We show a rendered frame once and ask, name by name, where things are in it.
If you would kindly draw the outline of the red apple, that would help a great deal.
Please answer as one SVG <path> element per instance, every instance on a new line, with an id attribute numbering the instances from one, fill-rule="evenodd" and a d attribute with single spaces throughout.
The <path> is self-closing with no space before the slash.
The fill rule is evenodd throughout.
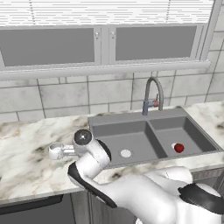
<path id="1" fill-rule="evenodd" d="M 176 143 L 174 145 L 174 150 L 177 152 L 177 153 L 181 153 L 184 151 L 184 145 L 182 143 Z"/>

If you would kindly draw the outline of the grey double sink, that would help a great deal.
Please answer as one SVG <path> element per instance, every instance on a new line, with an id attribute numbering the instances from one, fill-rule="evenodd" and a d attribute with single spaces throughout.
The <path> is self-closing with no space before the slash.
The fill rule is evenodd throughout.
<path id="1" fill-rule="evenodd" d="M 109 148 L 109 168 L 206 155 L 221 147 L 182 108 L 126 113 L 88 119 L 94 138 Z M 177 153 L 175 144 L 183 144 Z"/>

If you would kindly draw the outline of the dark grey dishwasher front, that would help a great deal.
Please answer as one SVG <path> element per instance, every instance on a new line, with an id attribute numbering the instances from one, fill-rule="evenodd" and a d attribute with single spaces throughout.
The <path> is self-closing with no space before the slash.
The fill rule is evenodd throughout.
<path id="1" fill-rule="evenodd" d="M 0 204 L 0 224 L 76 224 L 71 198 L 61 194 Z"/>

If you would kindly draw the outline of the white window blinds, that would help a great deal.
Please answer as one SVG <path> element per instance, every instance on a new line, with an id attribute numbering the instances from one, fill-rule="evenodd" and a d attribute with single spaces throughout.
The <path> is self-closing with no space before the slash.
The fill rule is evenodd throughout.
<path id="1" fill-rule="evenodd" d="M 0 0 L 0 26 L 205 24 L 214 0 Z"/>

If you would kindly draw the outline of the grey framed window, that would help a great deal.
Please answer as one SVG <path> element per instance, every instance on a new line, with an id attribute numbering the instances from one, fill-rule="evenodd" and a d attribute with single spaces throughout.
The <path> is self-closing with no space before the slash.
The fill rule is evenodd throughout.
<path id="1" fill-rule="evenodd" d="M 0 81 L 207 67 L 206 29 L 203 24 L 0 27 Z"/>

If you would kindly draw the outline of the grey cupboard door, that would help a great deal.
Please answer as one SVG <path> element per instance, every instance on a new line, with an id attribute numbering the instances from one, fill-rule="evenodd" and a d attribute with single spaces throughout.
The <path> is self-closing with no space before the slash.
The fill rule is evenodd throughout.
<path id="1" fill-rule="evenodd" d="M 111 208 L 89 192 L 71 194 L 76 224 L 135 224 L 137 217 L 124 208 Z"/>
<path id="2" fill-rule="evenodd" d="M 192 174 L 195 183 L 211 186 L 224 197 L 224 167 L 212 170 L 197 171 Z"/>

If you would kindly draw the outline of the grey arched tap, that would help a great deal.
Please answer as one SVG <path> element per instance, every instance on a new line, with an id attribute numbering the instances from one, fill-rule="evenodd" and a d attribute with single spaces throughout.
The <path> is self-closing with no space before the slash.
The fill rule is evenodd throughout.
<path id="1" fill-rule="evenodd" d="M 155 82 L 155 84 L 157 86 L 158 93 L 157 93 L 157 98 L 154 101 L 149 101 L 150 87 L 151 87 L 151 83 L 153 81 Z M 144 95 L 144 99 L 143 99 L 142 115 L 147 116 L 148 108 L 152 108 L 152 107 L 154 107 L 154 108 L 158 107 L 158 110 L 162 111 L 163 106 L 164 106 L 164 91 L 163 91 L 162 85 L 157 77 L 152 76 L 146 82 L 145 95 Z"/>

